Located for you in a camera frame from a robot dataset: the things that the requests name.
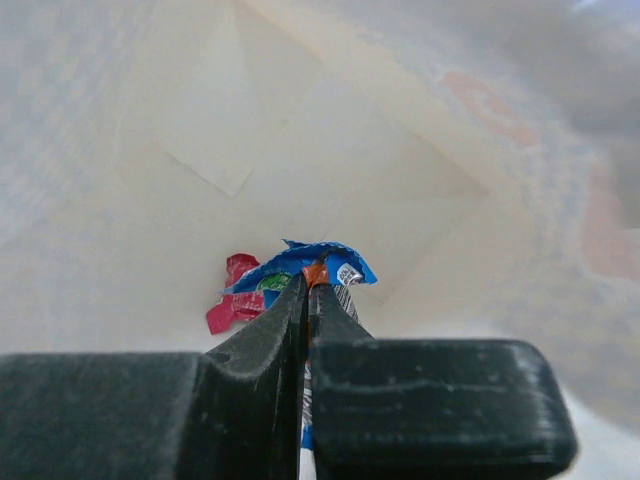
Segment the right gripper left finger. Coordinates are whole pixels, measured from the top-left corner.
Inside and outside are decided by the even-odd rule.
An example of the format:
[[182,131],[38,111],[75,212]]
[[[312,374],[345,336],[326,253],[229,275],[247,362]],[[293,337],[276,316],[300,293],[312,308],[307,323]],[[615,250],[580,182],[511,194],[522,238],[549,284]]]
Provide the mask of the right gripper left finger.
[[1,359],[5,479],[294,479],[306,283],[212,350]]

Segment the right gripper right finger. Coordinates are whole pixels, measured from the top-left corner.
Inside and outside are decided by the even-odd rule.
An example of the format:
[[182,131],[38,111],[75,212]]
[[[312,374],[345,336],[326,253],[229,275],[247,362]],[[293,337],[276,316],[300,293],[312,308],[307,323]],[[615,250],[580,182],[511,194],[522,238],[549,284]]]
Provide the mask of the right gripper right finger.
[[553,371],[507,339],[376,339],[311,290],[321,479],[549,479],[578,452]]

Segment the red snack packet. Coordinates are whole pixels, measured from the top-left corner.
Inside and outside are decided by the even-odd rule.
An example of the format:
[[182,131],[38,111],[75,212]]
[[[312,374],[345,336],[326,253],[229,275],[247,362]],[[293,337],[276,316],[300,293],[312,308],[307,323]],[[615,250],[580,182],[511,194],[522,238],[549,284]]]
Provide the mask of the red snack packet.
[[[258,267],[258,260],[246,253],[236,253],[226,259],[225,286],[232,286],[242,275]],[[211,335],[227,332],[235,322],[248,322],[266,310],[261,292],[224,294],[205,315]]]

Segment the blue M&M's candy bag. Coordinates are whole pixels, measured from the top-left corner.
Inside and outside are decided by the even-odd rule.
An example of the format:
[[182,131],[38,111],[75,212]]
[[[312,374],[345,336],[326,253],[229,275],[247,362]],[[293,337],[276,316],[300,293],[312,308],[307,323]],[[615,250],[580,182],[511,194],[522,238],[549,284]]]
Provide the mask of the blue M&M's candy bag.
[[215,479],[319,479],[323,346],[371,340],[349,289],[377,280],[353,248],[289,240],[227,284],[253,317],[209,351],[219,390],[209,453]]

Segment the blue checkered paper bag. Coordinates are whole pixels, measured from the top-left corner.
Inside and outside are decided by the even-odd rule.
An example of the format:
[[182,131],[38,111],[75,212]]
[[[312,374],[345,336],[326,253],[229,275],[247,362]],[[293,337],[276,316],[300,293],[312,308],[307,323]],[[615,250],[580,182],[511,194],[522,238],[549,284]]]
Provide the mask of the blue checkered paper bag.
[[286,240],[374,335],[534,344],[569,477],[638,477],[637,2],[2,3],[3,352],[208,349]]

